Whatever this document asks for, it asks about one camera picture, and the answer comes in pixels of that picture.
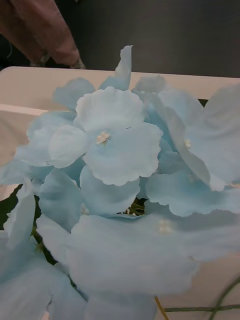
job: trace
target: pink pants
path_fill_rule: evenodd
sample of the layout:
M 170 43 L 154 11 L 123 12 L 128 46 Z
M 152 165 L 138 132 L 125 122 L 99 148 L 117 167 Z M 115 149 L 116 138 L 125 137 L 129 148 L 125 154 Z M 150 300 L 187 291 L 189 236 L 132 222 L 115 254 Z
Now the pink pants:
M 0 34 L 35 64 L 44 50 L 67 66 L 80 57 L 54 0 L 0 0 Z

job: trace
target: artificial flower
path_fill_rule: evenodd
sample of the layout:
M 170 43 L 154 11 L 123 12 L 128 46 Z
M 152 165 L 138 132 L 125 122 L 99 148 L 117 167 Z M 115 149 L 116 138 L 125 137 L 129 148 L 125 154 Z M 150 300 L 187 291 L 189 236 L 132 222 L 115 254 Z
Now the artificial flower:
M 144 122 L 144 106 L 136 94 L 100 89 L 80 98 L 76 112 L 74 126 L 61 126 L 51 138 L 48 152 L 56 168 L 85 154 L 95 178 L 116 186 L 157 169 L 162 132 Z

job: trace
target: white table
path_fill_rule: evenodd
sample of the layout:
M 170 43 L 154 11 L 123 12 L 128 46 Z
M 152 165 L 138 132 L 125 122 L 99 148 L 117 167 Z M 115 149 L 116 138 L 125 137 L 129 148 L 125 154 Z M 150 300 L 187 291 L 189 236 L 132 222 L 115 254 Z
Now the white table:
M 0 158 L 8 161 L 16 146 L 26 143 L 24 134 L 27 125 L 40 110 L 64 110 L 63 106 L 51 101 L 57 86 L 64 85 L 76 77 L 88 79 L 96 88 L 111 71 L 47 69 L 29 67 L 10 67 L 0 72 Z M 143 73 L 133 72 L 130 88 L 133 88 Z M 236 78 L 217 78 L 190 75 L 164 75 L 167 81 L 181 89 L 188 90 L 197 98 L 209 99 L 220 87 L 240 82 Z M 160 298 L 164 307 L 210 307 L 217 297 L 240 273 L 240 254 L 231 254 L 215 262 L 203 263 L 198 274 L 193 278 L 192 289 L 178 296 Z M 224 301 L 225 305 L 240 304 L 240 286 Z M 170 320 L 207 320 L 208 313 L 174 312 L 168 313 Z M 216 320 L 239 320 L 240 310 L 221 311 Z

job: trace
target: person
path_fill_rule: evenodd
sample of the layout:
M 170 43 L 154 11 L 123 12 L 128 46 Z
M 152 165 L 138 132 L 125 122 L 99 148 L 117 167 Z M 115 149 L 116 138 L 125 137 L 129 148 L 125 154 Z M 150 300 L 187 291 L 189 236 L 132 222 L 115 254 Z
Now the person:
M 0 34 L 33 67 L 51 56 L 58 64 L 85 69 L 73 36 L 54 0 L 0 0 Z

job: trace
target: dark background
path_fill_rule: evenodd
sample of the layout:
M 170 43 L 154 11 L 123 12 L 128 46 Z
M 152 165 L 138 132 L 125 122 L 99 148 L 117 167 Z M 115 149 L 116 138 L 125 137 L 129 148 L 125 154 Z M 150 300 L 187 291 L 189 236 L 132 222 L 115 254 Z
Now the dark background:
M 240 78 L 240 0 L 56 0 L 88 69 L 114 70 L 133 45 L 132 70 Z M 28 60 L 0 37 L 1 58 Z M 52 60 L 48 67 L 63 67 Z

